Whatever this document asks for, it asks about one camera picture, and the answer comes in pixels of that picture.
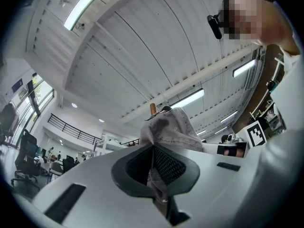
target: railing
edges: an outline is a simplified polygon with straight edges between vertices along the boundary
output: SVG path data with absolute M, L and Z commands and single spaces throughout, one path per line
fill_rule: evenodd
M 122 143 L 122 145 L 124 146 L 135 146 L 135 145 L 139 145 L 139 139 L 136 139 L 136 140 L 133 140 L 133 141 L 129 141 L 129 142 L 125 142 L 125 143 Z
M 60 129 L 62 132 L 65 132 L 79 140 L 82 140 L 84 142 L 95 144 L 96 141 L 101 140 L 100 138 L 94 137 L 88 133 L 85 133 L 66 122 L 62 121 L 60 118 L 56 117 L 54 114 L 51 114 L 51 117 L 47 121 L 48 123 L 52 124 L 54 127 Z

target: black office chair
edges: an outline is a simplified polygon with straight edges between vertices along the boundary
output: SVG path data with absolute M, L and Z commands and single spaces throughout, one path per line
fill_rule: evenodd
M 24 130 L 20 142 L 19 155 L 15 160 L 17 171 L 15 171 L 16 178 L 11 180 L 12 186 L 14 186 L 14 181 L 21 181 L 40 189 L 32 180 L 32 178 L 35 179 L 35 182 L 37 183 L 38 180 L 35 176 L 39 176 L 40 174 L 40 164 L 36 165 L 34 162 L 35 154 L 38 149 L 36 143 L 37 139 L 30 135 L 27 130 Z
M 66 173 L 68 170 L 72 169 L 75 166 L 74 158 L 67 155 L 66 159 L 62 160 L 62 166 L 63 166 L 63 173 Z

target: fluorescent light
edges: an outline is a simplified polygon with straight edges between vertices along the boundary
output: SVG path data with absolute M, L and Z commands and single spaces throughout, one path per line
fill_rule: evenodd
M 219 130 L 218 132 L 216 132 L 215 134 L 217 134 L 217 133 L 219 133 L 219 132 L 221 132 L 221 131 L 223 131 L 224 129 L 226 129 L 226 128 L 228 128 L 228 126 L 227 127 L 224 127 L 223 129 L 221 129 L 221 130 Z
M 68 30 L 72 30 L 84 11 L 90 6 L 94 0 L 79 0 L 69 16 L 67 17 L 64 26 Z
M 204 133 L 206 130 L 204 130 L 204 131 L 202 131 L 202 132 L 200 132 L 200 133 L 198 133 L 198 135 L 201 135 L 202 133 Z
M 250 69 L 251 67 L 253 67 L 254 65 L 257 64 L 257 61 L 256 59 L 244 64 L 243 66 L 233 70 L 233 77 L 237 77 L 239 76 L 240 74 L 244 73 L 245 71 L 247 71 L 248 69 Z
M 203 97 L 205 95 L 204 89 L 200 89 L 197 92 L 194 92 L 193 94 L 187 96 L 186 98 L 178 101 L 177 103 L 174 103 L 171 108 L 175 107 L 184 107 L 185 105 L 190 104 L 191 102 Z
M 238 111 L 232 113 L 230 116 L 228 116 L 228 117 L 226 117 L 225 119 L 223 119 L 222 121 L 220 121 L 220 123 L 222 123 L 222 122 L 226 121 L 227 119 L 233 117 L 236 113 L 238 113 Z

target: ceiling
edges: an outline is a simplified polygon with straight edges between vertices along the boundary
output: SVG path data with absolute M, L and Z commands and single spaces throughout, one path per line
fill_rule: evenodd
M 62 140 L 62 143 L 63 143 L 64 147 L 73 149 L 73 150 L 78 151 L 78 152 L 92 151 L 90 149 L 84 148 L 83 146 L 80 146 L 80 145 L 74 144 L 72 142 L 69 142 L 69 141 L 59 137 L 58 135 L 54 134 L 52 131 L 50 131 L 46 128 L 44 128 L 44 132 L 46 133 L 46 135 L 49 138 L 53 139 L 54 141 L 58 142 L 59 144 L 61 143 L 60 140 Z
M 257 46 L 214 38 L 206 17 L 221 1 L 95 0 L 69 31 L 63 24 L 78 0 L 42 0 L 28 60 L 70 102 L 137 136 L 150 103 L 161 109 L 203 88 L 184 110 L 206 138 L 236 121 L 254 90 L 248 80 L 262 69 L 232 77 Z

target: black slot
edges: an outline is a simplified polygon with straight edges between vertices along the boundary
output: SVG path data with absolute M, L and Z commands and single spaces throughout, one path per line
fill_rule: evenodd
M 238 165 L 228 164 L 228 163 L 224 163 L 224 162 L 218 163 L 217 166 L 228 169 L 228 170 L 232 170 L 232 171 L 238 171 L 241 168 Z
M 72 184 L 63 194 L 60 195 L 51 207 L 48 208 L 45 215 L 53 221 L 61 224 L 85 189 L 86 187 L 84 186 Z

